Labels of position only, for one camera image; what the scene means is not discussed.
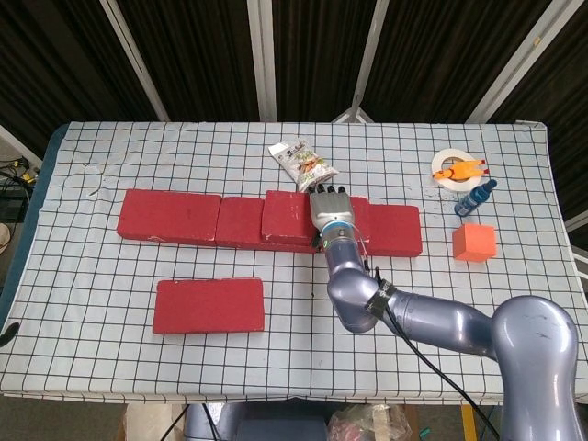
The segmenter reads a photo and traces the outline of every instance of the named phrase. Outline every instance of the snack bag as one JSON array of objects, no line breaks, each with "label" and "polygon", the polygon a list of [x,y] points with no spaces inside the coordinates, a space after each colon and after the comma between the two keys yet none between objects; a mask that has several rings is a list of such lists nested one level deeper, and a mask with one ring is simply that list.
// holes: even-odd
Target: snack bag
[{"label": "snack bag", "polygon": [[298,191],[335,176],[337,172],[303,139],[282,141],[269,147],[269,152],[298,184]]}]

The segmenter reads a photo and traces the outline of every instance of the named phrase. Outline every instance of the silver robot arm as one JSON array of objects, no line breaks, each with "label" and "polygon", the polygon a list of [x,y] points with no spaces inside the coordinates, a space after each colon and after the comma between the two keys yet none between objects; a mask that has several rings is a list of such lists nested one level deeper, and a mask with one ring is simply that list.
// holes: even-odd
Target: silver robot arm
[{"label": "silver robot arm", "polygon": [[378,320],[410,339],[495,360],[503,377],[507,441],[585,441],[574,406],[578,334],[568,313],[550,300],[524,296],[492,318],[463,303],[399,291],[367,274],[354,235],[348,195],[311,192],[312,220],[329,268],[327,291],[342,325],[364,333]]}]

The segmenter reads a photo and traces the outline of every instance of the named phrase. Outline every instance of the roll of tape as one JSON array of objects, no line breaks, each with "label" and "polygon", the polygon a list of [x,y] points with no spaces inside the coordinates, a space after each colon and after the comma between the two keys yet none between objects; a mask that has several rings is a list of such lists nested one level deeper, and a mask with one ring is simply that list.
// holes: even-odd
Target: roll of tape
[{"label": "roll of tape", "polygon": [[[475,161],[475,158],[468,152],[463,152],[458,149],[445,149],[435,155],[431,162],[431,175],[443,168],[443,163],[447,159],[460,159],[461,161]],[[462,192],[470,191],[475,186],[478,186],[481,181],[481,176],[473,176],[467,181],[458,182],[453,181],[447,177],[443,179],[434,179],[441,187],[450,191]]]}]

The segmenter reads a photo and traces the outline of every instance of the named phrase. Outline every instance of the blue bottle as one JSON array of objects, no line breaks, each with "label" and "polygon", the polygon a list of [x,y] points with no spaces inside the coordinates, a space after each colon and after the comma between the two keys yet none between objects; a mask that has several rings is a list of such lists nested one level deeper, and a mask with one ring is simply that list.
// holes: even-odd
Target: blue bottle
[{"label": "blue bottle", "polygon": [[472,188],[468,195],[456,204],[456,214],[462,218],[468,216],[479,205],[488,200],[496,184],[496,181],[491,179],[486,184]]}]

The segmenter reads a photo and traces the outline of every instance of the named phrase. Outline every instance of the orange toy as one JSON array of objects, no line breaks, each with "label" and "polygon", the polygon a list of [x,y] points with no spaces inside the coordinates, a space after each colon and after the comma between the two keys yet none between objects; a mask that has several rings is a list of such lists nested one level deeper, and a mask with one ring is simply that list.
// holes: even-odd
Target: orange toy
[{"label": "orange toy", "polygon": [[483,159],[477,161],[459,161],[458,163],[452,164],[449,168],[444,168],[433,174],[435,179],[442,179],[447,177],[454,181],[462,179],[468,179],[473,176],[482,176],[483,174],[490,173],[490,170],[480,170],[476,168],[476,165],[486,164]]},{"label": "orange toy", "polygon": [[453,257],[457,260],[485,262],[495,255],[494,227],[466,223],[453,232]]}]

